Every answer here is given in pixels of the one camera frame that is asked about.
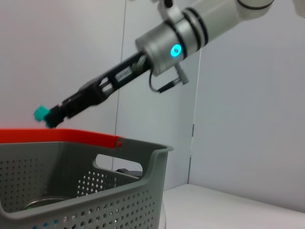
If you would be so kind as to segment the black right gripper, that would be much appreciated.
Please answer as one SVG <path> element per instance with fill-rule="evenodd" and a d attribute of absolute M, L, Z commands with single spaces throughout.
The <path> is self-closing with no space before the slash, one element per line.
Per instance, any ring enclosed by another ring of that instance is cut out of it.
<path fill-rule="evenodd" d="M 50 109 L 45 115 L 48 128 L 56 128 L 65 119 L 71 119 L 89 107 L 97 106 L 121 87 L 150 70 L 151 64 L 144 52 L 138 52 L 106 73 L 84 84 L 79 92 Z"/>

